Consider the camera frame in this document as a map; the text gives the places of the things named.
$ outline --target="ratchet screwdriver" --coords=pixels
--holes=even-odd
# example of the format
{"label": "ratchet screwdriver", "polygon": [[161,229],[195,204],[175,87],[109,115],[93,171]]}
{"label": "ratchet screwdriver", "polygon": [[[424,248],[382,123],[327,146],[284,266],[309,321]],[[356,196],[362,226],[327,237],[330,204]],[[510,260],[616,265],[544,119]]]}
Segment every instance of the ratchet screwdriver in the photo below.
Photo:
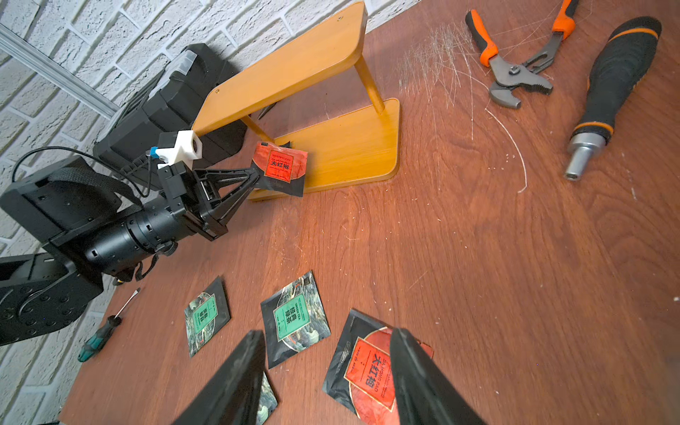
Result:
{"label": "ratchet screwdriver", "polygon": [[123,321],[119,315],[128,305],[128,303],[132,301],[133,298],[135,298],[135,295],[139,294],[139,289],[140,288],[137,288],[132,293],[130,299],[121,307],[115,316],[107,317],[104,326],[99,328],[97,332],[87,340],[87,342],[83,345],[83,348],[80,350],[80,355],[78,356],[79,362],[86,362],[92,358],[92,356],[99,353],[102,348],[104,348],[104,345],[106,345],[106,343],[109,341],[109,338],[111,338],[111,335],[113,335],[114,329],[117,328]]}
{"label": "ratchet screwdriver", "polygon": [[571,162],[564,172],[567,180],[579,180],[591,157],[609,143],[614,117],[647,73],[659,36],[661,22],[651,16],[624,22],[609,36],[590,71],[585,113],[571,134]]}

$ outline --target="wooden shelf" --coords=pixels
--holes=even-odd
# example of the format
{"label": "wooden shelf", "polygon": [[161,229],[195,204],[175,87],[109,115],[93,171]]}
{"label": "wooden shelf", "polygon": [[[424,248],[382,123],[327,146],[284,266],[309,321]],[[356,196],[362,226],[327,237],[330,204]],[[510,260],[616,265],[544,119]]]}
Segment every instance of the wooden shelf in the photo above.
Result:
{"label": "wooden shelf", "polygon": [[355,3],[214,88],[192,126],[198,136],[353,67],[367,13]]}
{"label": "wooden shelf", "polygon": [[[399,158],[399,100],[385,101],[376,114],[372,105],[277,137],[277,145],[309,153],[305,193],[379,182],[396,174]],[[255,190],[249,199],[264,201],[286,194]]]}

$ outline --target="brick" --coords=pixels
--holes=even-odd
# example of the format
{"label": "brick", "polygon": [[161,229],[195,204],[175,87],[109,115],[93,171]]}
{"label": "brick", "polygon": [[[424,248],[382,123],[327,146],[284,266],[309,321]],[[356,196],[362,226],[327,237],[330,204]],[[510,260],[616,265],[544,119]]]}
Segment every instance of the brick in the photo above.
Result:
{"label": "brick", "polygon": [[[383,0],[382,2],[374,1],[373,7],[374,7],[374,9],[377,10],[379,7],[381,7],[381,5],[384,5],[385,3],[389,3],[389,2],[390,2],[390,0]],[[399,15],[401,12],[404,12],[409,7],[414,6],[418,2],[420,2],[420,0],[396,0],[396,1],[394,1],[390,5],[386,6],[384,9],[382,9],[382,10],[378,11],[377,13],[374,13],[374,14],[371,15],[371,17],[369,18],[369,21],[366,23],[366,32],[368,33],[369,31],[376,29],[380,25],[389,21],[393,17]]]}
{"label": "brick", "polygon": [[40,242],[33,237],[32,234],[25,230],[19,231],[19,234],[10,246],[0,254],[0,257],[10,257],[13,255],[27,255],[35,254],[40,248]]}
{"label": "brick", "polygon": [[[78,105],[78,101],[65,91],[60,90],[53,100],[45,106],[35,121],[31,123],[14,143],[5,151],[4,158],[18,160],[25,152],[45,146],[52,140],[64,122]],[[30,165],[35,159],[27,159],[24,163]]]}
{"label": "brick", "polygon": [[36,116],[56,95],[59,89],[40,75],[36,75],[12,99],[10,106],[28,116]]}
{"label": "brick", "polygon": [[0,236],[7,239],[14,236],[17,230],[19,230],[19,223],[14,221],[6,212],[0,209]]}
{"label": "brick", "polygon": [[19,394],[12,403],[10,412],[5,417],[6,424],[12,425],[31,425],[35,412],[37,412],[42,402],[44,392],[33,392]]}
{"label": "brick", "polygon": [[[56,136],[54,139],[52,139],[48,146],[63,146],[65,148],[78,149],[78,145],[71,143],[61,136]],[[40,152],[39,154],[36,154],[37,159],[33,164],[33,169],[39,170],[41,168],[45,168],[48,165],[68,158],[71,155],[73,155],[73,153],[67,150],[46,150],[44,152]]]}
{"label": "brick", "polygon": [[170,3],[123,54],[118,65],[128,74],[135,75],[144,66],[149,54],[162,48],[175,34],[179,33],[182,25],[200,6],[201,3],[197,0],[175,0]]}
{"label": "brick", "polygon": [[286,0],[259,0],[230,23],[226,30],[241,44],[260,32],[287,4]]}
{"label": "brick", "polygon": [[40,7],[33,29],[26,40],[47,56],[61,40],[67,20],[73,16],[80,0],[46,0]]}
{"label": "brick", "polygon": [[40,411],[33,419],[34,423],[44,424],[57,420],[82,365],[81,362],[78,362],[80,348],[85,343],[85,340],[97,331],[100,323],[101,318],[92,316],[83,316],[80,320],[80,326],[75,333],[71,348],[64,357],[63,364],[55,378],[56,385],[53,391],[45,397]]}
{"label": "brick", "polygon": [[128,18],[118,14],[111,28],[102,36],[97,47],[78,69],[75,76],[92,86],[97,82],[102,71],[111,67],[113,61],[136,32],[137,27]]}
{"label": "brick", "polygon": [[222,59],[226,59],[235,50],[231,41],[221,32],[215,34],[206,44]]}
{"label": "brick", "polygon": [[19,37],[26,37],[31,23],[38,13],[38,5],[26,0],[8,0],[0,15],[0,24]]}
{"label": "brick", "polygon": [[342,10],[354,0],[344,2],[327,2],[304,0],[286,12],[286,20],[297,35],[313,27],[330,15]]}
{"label": "brick", "polygon": [[7,350],[9,350],[11,345],[3,345],[0,347],[0,365],[2,365],[2,361],[5,359],[5,354],[7,354]]}
{"label": "brick", "polygon": [[78,37],[73,31],[66,31],[52,60],[73,73],[87,57],[89,51],[90,45],[82,38]]}
{"label": "brick", "polygon": [[168,51],[172,55],[177,56],[189,44],[204,43],[215,29],[223,27],[233,18],[246,2],[247,0],[218,0],[211,4],[168,47]]}
{"label": "brick", "polygon": [[288,29],[281,20],[274,22],[264,33],[229,58],[229,62],[238,69],[245,69],[274,49],[281,47],[291,38]]}
{"label": "brick", "polygon": [[59,370],[67,350],[72,346],[71,341],[82,320],[80,316],[74,323],[56,332],[47,334],[45,343],[33,361],[24,385],[50,385]]}
{"label": "brick", "polygon": [[10,59],[0,67],[0,107],[4,107],[33,75],[35,72],[16,59]]}
{"label": "brick", "polygon": [[95,145],[97,142],[97,137],[99,136],[99,132],[101,132],[109,123],[109,120],[104,118],[103,116],[100,116],[97,118],[97,121],[95,121],[95,125],[92,126],[90,131],[87,133],[87,136],[85,136],[85,139],[83,140],[82,145],[80,146],[80,150],[85,152],[86,154],[92,154],[92,147]]}
{"label": "brick", "polygon": [[371,8],[375,11],[394,2],[394,0],[371,0]]}
{"label": "brick", "polygon": [[[4,192],[7,186],[10,185],[13,168],[14,166],[12,164],[4,161],[0,162],[0,192]],[[21,178],[24,175],[23,172],[17,174],[17,178]],[[0,208],[0,237],[11,239],[16,234],[17,230],[19,230],[19,224]]]}
{"label": "brick", "polygon": [[71,119],[61,129],[62,133],[75,140],[81,141],[87,135],[87,132],[92,128],[92,125],[97,121],[99,114],[89,106],[81,103],[78,108],[71,115]]}
{"label": "brick", "polygon": [[35,355],[40,350],[45,337],[25,339],[12,344],[0,367],[0,412],[4,412],[19,390],[19,384],[29,370]]}
{"label": "brick", "polygon": [[158,9],[163,0],[131,0],[125,12],[138,24],[144,24]]}
{"label": "brick", "polygon": [[88,1],[75,17],[73,27],[85,37],[94,39],[120,3],[119,0]]}
{"label": "brick", "polygon": [[104,282],[104,292],[97,295],[97,297],[90,302],[88,312],[106,313],[106,308],[109,307],[111,297],[116,291],[116,287],[114,286],[115,277],[103,275],[102,280]]}
{"label": "brick", "polygon": [[112,100],[118,93],[120,93],[131,80],[125,76],[118,68],[111,68],[106,76],[97,84],[98,92],[100,92],[106,99]]}
{"label": "brick", "polygon": [[24,118],[9,111],[0,112],[0,153],[4,151],[28,124]]}
{"label": "brick", "polygon": [[114,103],[123,106],[140,88],[144,87],[144,84],[161,72],[168,63],[170,63],[170,60],[161,54],[114,99]]}

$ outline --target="wood grain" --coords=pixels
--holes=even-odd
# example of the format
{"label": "wood grain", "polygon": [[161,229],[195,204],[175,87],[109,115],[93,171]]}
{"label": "wood grain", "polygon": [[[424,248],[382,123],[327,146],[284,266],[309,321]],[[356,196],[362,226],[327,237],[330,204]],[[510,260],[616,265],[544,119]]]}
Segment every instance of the wood grain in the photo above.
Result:
{"label": "wood grain", "polygon": [[[553,93],[518,90],[518,111],[489,103],[492,77],[466,41],[466,11],[477,8],[501,54],[520,62],[547,41],[560,4],[423,0],[369,33],[376,84],[402,105],[399,172],[248,203],[221,239],[181,241],[82,367],[61,420],[170,423],[242,336],[262,328],[259,303],[312,269],[333,334],[268,372],[280,400],[270,425],[360,423],[321,391],[351,307],[431,345],[489,424],[679,423],[680,5],[582,0],[545,72]],[[644,14],[664,25],[656,58],[610,145],[568,182],[566,145],[590,67],[617,25]],[[367,102],[349,70],[259,124],[286,134]],[[486,110],[522,153],[521,193],[519,154]],[[247,165],[256,142],[249,132],[221,165]],[[190,359],[183,309],[218,275],[233,319]],[[135,288],[119,287],[108,313]]]}

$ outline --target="white brick wall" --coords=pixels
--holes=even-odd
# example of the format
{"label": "white brick wall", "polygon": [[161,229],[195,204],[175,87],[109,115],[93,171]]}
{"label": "white brick wall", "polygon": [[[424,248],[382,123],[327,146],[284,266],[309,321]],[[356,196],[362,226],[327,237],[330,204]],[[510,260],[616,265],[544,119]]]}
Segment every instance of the white brick wall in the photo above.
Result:
{"label": "white brick wall", "polygon": [[[73,75],[122,105],[177,56],[205,42],[243,69],[356,0],[0,0],[0,23]],[[366,0],[368,30],[419,0]],[[91,152],[107,120],[0,52],[0,191],[14,161],[39,146]],[[68,156],[48,151],[19,178]],[[0,256],[38,251],[0,210]],[[0,425],[55,420],[80,364],[76,358],[113,294],[92,301],[59,332],[0,347]]]}

